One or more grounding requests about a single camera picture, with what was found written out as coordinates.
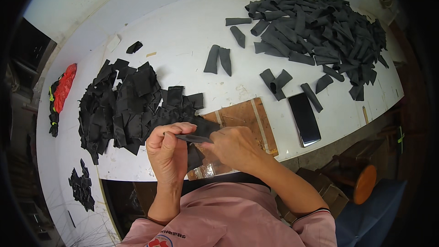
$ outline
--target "blue chair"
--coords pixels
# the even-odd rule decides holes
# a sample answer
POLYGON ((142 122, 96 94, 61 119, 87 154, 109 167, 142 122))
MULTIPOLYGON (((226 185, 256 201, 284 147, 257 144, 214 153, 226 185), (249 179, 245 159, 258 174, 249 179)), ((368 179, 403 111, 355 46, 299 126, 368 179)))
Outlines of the blue chair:
POLYGON ((382 179, 363 204, 349 202, 335 220, 338 247, 379 247, 396 217, 406 184, 382 179))

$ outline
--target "wooden board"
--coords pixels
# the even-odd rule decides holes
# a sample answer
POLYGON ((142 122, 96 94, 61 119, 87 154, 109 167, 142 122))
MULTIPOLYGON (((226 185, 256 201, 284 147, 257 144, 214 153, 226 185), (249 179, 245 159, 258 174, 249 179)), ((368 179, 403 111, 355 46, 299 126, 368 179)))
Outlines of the wooden board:
MULTIPOLYGON (((264 105, 259 97, 222 108, 218 111, 205 114, 202 117, 209 121, 219 123, 221 127, 249 127, 255 135, 255 140, 261 150, 271 156, 277 156, 279 154, 264 105)), ((206 178, 232 171, 230 167, 222 164, 210 151, 201 148, 199 145, 197 145, 197 147, 206 158, 203 160, 203 166, 187 174, 189 180, 206 178)))

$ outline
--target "phone screen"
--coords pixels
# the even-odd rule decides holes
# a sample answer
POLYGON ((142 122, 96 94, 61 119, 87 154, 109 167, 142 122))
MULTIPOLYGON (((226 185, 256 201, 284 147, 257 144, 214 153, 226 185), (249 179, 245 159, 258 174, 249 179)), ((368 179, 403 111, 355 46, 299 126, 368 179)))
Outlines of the phone screen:
POLYGON ((321 140, 316 117, 306 94, 300 93, 288 98, 303 147, 321 140))

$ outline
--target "pink shirt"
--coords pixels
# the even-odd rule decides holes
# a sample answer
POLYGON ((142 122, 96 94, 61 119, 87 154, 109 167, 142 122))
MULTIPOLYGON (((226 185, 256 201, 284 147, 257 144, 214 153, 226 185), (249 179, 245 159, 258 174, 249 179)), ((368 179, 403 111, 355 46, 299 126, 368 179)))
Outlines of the pink shirt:
POLYGON ((137 219, 119 247, 337 246, 328 210, 299 218, 290 228, 263 185, 212 183, 184 195, 180 204, 180 214, 166 226, 137 219))

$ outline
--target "person's left hand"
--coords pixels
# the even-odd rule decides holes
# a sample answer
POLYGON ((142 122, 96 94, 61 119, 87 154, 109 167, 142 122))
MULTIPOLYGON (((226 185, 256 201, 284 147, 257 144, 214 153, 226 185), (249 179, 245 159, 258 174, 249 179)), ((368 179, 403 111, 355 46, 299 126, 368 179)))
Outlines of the person's left hand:
POLYGON ((189 122, 157 126, 146 140, 146 151, 157 182, 164 185, 183 183, 187 173, 186 141, 176 134, 190 134, 197 126, 189 122))

